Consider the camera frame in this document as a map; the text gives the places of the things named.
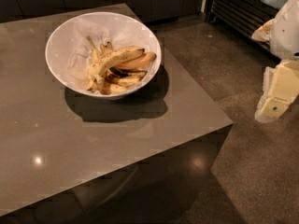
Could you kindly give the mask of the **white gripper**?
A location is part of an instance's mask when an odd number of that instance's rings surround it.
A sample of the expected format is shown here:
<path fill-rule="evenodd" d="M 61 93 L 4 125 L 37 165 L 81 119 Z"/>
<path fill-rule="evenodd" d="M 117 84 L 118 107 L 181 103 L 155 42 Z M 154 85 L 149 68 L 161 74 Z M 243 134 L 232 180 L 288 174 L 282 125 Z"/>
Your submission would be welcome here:
<path fill-rule="evenodd" d="M 299 95 L 299 62 L 291 61 L 299 59 L 299 0 L 288 0 L 251 38 L 270 41 L 271 53 L 283 60 L 275 68 L 266 67 L 263 74 L 263 95 L 255 119 L 268 123 L 278 120 Z"/>

